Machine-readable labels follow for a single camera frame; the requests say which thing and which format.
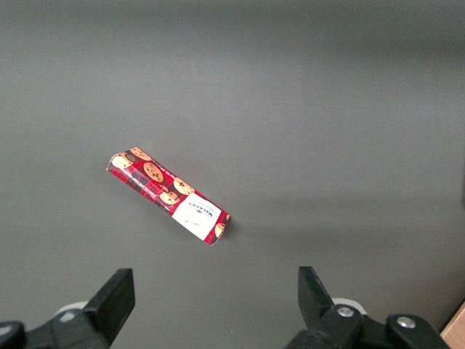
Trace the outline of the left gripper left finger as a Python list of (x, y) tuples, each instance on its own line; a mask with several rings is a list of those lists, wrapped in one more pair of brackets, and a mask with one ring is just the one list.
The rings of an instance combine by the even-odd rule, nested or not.
[(2, 321), (1, 347), (110, 348), (134, 305), (133, 270), (120, 268), (89, 301), (62, 307), (35, 329)]

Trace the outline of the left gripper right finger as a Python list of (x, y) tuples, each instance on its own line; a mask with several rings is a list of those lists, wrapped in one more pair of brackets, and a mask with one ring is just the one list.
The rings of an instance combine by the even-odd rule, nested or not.
[(412, 314), (381, 324), (346, 302), (335, 303), (314, 268), (300, 267), (298, 304), (306, 329), (287, 348), (448, 348), (439, 332)]

